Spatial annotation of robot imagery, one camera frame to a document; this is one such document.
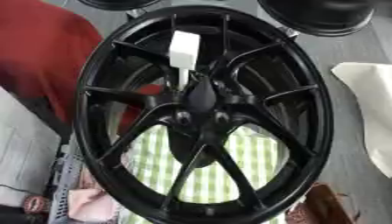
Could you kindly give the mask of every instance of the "white paper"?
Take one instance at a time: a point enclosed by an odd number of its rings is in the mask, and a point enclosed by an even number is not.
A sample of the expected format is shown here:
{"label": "white paper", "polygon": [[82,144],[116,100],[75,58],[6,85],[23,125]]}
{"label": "white paper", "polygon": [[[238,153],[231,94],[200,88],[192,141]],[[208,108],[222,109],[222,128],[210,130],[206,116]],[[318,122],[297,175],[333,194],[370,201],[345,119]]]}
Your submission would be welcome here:
{"label": "white paper", "polygon": [[392,66],[346,62],[332,72],[356,95],[370,159],[392,177]]}
{"label": "white paper", "polygon": [[[40,195],[60,137],[0,87],[0,185]],[[0,204],[21,207],[29,195],[0,186]]]}

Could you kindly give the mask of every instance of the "gray floor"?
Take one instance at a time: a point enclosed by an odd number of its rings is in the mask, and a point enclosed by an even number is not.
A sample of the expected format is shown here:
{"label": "gray floor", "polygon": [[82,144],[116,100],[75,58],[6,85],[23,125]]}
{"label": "gray floor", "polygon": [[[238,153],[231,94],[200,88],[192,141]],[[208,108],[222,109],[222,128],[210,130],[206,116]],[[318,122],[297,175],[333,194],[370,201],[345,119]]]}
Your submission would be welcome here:
{"label": "gray floor", "polygon": [[[63,2],[49,1],[57,5]],[[212,0],[183,2],[213,3]],[[275,23],[257,8],[255,0],[229,2],[234,8]],[[70,0],[66,8],[90,20],[104,37],[125,23],[122,12],[95,10],[76,0]],[[392,180],[384,177],[368,159],[363,144],[361,112],[355,97],[330,73],[330,69],[340,62],[389,63],[392,60],[392,18],[377,16],[368,27],[347,37],[316,38],[300,35],[297,42],[309,53],[323,74],[333,100],[335,138],[332,155],[320,180],[329,183],[336,192],[350,196],[343,199],[343,203],[351,215],[361,212],[358,223],[392,223]]]}

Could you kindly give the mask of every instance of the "checkered tablecloth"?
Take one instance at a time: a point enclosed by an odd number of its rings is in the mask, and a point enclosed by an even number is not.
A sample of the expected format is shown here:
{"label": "checkered tablecloth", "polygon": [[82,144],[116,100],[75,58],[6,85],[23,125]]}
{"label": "checkered tablecloth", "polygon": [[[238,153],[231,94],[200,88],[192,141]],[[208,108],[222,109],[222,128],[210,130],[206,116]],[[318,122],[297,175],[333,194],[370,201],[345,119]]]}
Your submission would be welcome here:
{"label": "checkered tablecloth", "polygon": [[[226,148],[241,168],[251,185],[258,189],[268,183],[277,167],[277,141],[271,137],[240,127],[227,140]],[[167,194],[174,182],[181,163],[172,155],[167,130],[155,126],[143,133],[127,152],[129,172],[158,193]],[[197,168],[186,181],[179,198],[193,203],[220,203],[239,197],[235,182],[223,168],[214,162]],[[121,224],[147,224],[147,220],[122,208]],[[285,223],[284,215],[267,221],[270,224]]]}

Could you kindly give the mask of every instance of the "white foam block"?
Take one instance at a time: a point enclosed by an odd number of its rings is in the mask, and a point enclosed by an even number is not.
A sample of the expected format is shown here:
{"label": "white foam block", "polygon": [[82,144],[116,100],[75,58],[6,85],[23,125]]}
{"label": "white foam block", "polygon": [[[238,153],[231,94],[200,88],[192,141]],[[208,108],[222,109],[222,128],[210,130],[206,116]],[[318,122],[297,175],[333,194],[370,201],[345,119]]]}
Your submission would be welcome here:
{"label": "white foam block", "polygon": [[199,56],[199,46],[199,34],[175,31],[169,50],[171,66],[194,70]]}

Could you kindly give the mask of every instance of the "black wheel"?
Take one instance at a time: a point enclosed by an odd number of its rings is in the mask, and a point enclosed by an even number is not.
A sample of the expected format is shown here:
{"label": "black wheel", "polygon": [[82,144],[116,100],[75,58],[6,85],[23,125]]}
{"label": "black wheel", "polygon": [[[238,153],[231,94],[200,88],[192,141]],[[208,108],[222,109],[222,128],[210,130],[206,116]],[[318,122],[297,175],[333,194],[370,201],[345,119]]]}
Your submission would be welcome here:
{"label": "black wheel", "polygon": [[[197,69],[183,91],[166,56],[176,30],[201,35]],[[161,83],[160,92],[137,91],[149,83]],[[117,140],[108,133],[113,102],[141,109]],[[143,185],[121,162],[128,145],[156,124],[167,127],[171,151],[182,163],[166,195]],[[244,124],[267,130],[290,152],[261,189],[253,189],[223,146]],[[333,111],[315,66],[278,29],[239,11],[186,6],[144,14],[101,43],[80,77],[74,130],[102,187],[154,223],[261,223],[289,208],[318,178],[330,152]],[[189,174],[212,161],[234,180],[240,197],[180,201]]]}
{"label": "black wheel", "polygon": [[88,6],[105,11],[130,11],[147,7],[161,0],[79,0]]}
{"label": "black wheel", "polygon": [[359,31],[371,20],[368,0],[258,0],[274,19],[299,32],[338,37]]}

